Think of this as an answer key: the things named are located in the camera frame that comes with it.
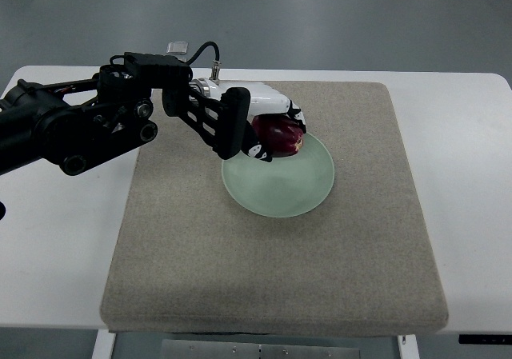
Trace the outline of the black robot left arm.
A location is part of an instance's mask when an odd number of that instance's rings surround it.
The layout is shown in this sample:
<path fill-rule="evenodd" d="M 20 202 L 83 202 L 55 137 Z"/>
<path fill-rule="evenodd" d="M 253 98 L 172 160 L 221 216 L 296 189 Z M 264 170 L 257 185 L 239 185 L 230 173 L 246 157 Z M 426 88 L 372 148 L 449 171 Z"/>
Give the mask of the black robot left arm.
<path fill-rule="evenodd" d="M 153 90 L 162 90 L 168 116 L 182 119 L 221 159 L 232 158 L 242 149 L 250 91 L 230 87 L 215 100 L 192 79 L 189 62 L 133 52 L 114 55 L 90 79 L 20 79 L 1 100 L 1 172 L 45 159 L 76 176 L 152 142 Z"/>

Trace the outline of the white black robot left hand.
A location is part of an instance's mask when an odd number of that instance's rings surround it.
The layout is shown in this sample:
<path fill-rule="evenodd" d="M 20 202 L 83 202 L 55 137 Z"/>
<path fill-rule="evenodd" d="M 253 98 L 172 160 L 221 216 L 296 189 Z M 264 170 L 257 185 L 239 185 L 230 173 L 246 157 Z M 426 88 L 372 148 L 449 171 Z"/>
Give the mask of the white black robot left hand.
<path fill-rule="evenodd" d="M 214 82 L 210 79 L 194 79 L 190 85 L 207 98 L 218 100 L 230 88 L 242 87 L 249 91 L 250 105 L 248 109 L 246 129 L 241 145 L 241 151 L 254 159 L 271 162 L 273 159 L 258 140 L 252 126 L 253 118 L 265 114 L 284 114 L 298 123 L 306 133 L 306 120 L 299 106 L 290 98 L 263 82 Z"/>

